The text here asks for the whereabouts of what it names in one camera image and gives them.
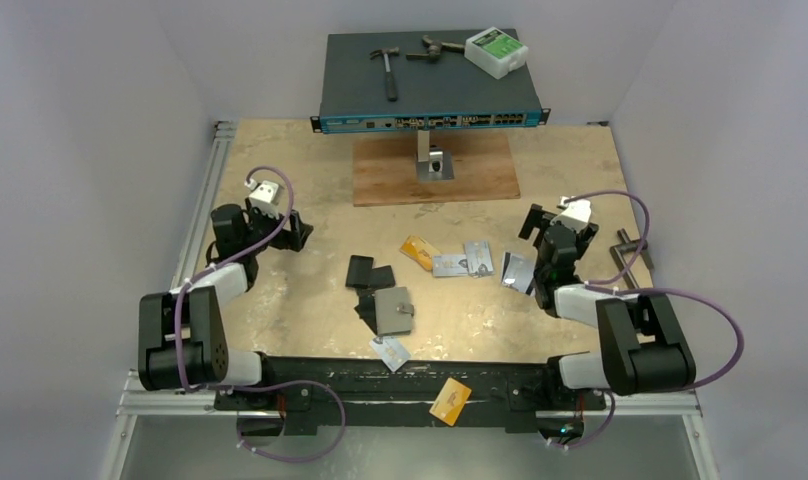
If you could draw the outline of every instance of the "white wall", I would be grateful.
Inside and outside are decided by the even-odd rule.
[[[808,0],[680,0],[613,122],[656,280],[728,306],[740,365],[700,390],[725,479],[808,479]],[[697,308],[704,374],[733,348]]]
[[[551,120],[613,115],[675,0],[157,0],[218,118],[319,113],[329,33],[515,27]],[[367,51],[377,46],[368,46]]]
[[[0,478],[97,475],[208,123],[150,2],[0,0]]]

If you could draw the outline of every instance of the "metal stand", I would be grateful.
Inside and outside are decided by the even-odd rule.
[[[430,144],[430,130],[418,130],[416,146],[416,174],[420,182],[436,182],[454,179],[454,162],[451,152]]]

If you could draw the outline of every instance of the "gold card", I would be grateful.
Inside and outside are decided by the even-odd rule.
[[[433,269],[433,257],[441,255],[436,247],[416,235],[407,237],[404,245],[401,245],[401,253],[419,262],[429,272]]]
[[[471,388],[453,378],[449,378],[442,390],[439,391],[436,400],[433,401],[430,413],[453,427],[457,423],[457,417],[460,416],[460,412],[463,411],[466,400],[469,399],[471,394]]]

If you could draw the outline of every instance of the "green label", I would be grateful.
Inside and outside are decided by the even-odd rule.
[[[475,40],[474,44],[499,60],[522,48],[521,42],[499,30],[490,31]]]

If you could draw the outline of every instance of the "hammer head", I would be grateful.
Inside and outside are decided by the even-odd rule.
[[[401,50],[398,47],[394,48],[381,48],[369,54],[369,58],[379,57],[381,55],[398,55]]]

